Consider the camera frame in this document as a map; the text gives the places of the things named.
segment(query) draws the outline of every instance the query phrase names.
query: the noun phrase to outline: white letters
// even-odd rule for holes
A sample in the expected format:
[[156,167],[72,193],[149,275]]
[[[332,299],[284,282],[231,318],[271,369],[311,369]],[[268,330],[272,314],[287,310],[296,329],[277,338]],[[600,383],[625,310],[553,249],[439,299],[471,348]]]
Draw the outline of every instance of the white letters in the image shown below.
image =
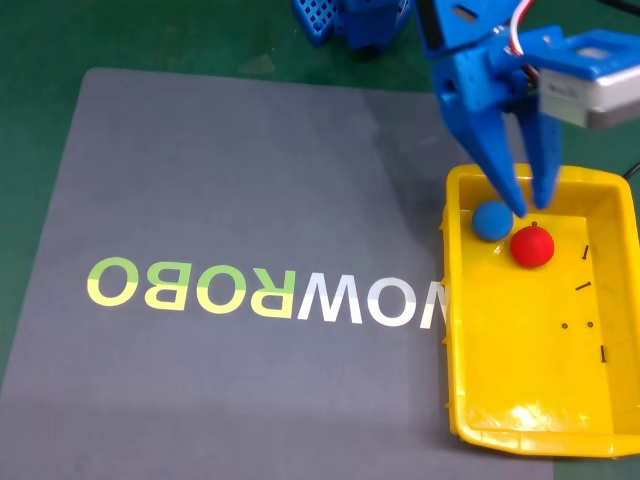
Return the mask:
[[340,311],[340,305],[342,305],[342,298],[346,291],[349,300],[349,310],[351,312],[351,323],[362,323],[360,304],[358,303],[358,292],[356,290],[356,282],[353,275],[342,275],[340,277],[340,282],[336,289],[336,295],[333,297],[333,301],[329,303],[324,273],[311,274],[309,285],[307,285],[307,291],[304,294],[302,305],[300,305],[298,319],[307,320],[309,318],[311,304],[316,290],[318,290],[318,296],[320,297],[320,308],[322,308],[322,316],[324,317],[325,322],[336,321],[336,318],[338,318],[338,311]]
[[[380,310],[379,298],[380,292],[385,287],[398,287],[403,295],[404,295],[404,310],[397,317],[387,317]],[[400,280],[399,278],[382,278],[378,280],[376,283],[371,285],[369,289],[369,295],[367,295],[367,305],[369,306],[369,313],[373,319],[387,327],[399,327],[409,322],[413,317],[413,314],[416,311],[416,293],[404,280]]]

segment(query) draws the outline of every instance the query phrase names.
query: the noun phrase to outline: gray mat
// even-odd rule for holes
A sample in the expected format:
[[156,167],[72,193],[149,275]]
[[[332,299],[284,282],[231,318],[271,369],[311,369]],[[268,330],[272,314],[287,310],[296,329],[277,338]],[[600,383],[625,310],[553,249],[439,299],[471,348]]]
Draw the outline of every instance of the gray mat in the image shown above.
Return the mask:
[[[90,71],[0,395],[0,478],[551,478],[448,431],[427,297],[462,161],[428,95]],[[87,284],[110,257],[139,281],[103,306]],[[190,276],[150,306],[156,262]],[[235,290],[198,292],[214,265]],[[305,296],[323,278],[324,311]]]

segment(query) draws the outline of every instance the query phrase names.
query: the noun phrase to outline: black cable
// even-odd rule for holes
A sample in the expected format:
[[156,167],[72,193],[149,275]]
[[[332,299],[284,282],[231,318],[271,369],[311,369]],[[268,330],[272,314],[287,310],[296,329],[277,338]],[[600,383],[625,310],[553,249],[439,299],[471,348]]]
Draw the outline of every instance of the black cable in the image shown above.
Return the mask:
[[626,0],[600,0],[600,3],[609,5],[610,7],[617,8],[623,12],[630,13],[632,15],[640,16],[640,5],[628,2]]
[[627,170],[627,173],[622,175],[622,178],[624,178],[625,180],[629,180],[638,172],[638,170],[640,170],[640,162],[636,163],[633,167]]

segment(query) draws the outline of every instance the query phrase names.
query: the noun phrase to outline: red wire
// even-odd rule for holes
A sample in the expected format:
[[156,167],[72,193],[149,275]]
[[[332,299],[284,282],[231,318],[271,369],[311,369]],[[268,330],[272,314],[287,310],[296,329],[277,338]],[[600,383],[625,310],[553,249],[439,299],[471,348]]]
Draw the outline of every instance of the red wire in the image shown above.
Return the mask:
[[[517,21],[516,26],[515,26],[515,30],[516,30],[516,35],[518,34],[518,27],[520,26],[520,22],[522,22],[522,19],[525,17],[525,15],[527,14],[527,12],[529,11],[529,9],[531,8],[531,6],[533,5],[534,0],[528,0],[528,2],[526,3],[526,5],[524,6],[524,9],[522,10],[522,13],[520,14],[520,16],[515,19]],[[515,55],[522,55],[523,52],[522,51],[518,51],[516,50],[516,46],[515,46],[515,42],[514,42],[514,38],[513,37],[509,37],[509,48],[511,48],[511,51],[515,54]],[[523,67],[524,72],[526,73],[527,77],[529,78],[529,80],[531,82],[537,82],[538,80],[538,73],[531,67],[531,65],[525,65]]]

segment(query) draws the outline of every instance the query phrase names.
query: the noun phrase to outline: white cable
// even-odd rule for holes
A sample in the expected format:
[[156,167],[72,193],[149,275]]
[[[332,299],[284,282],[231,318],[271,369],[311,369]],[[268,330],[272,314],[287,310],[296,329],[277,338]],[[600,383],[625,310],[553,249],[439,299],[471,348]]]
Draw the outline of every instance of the white cable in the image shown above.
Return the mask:
[[522,45],[520,45],[520,40],[518,39],[518,25],[520,24],[522,15],[527,11],[532,2],[533,0],[521,0],[511,17],[509,39],[511,41],[511,49],[516,55],[522,55],[524,53],[522,51]]

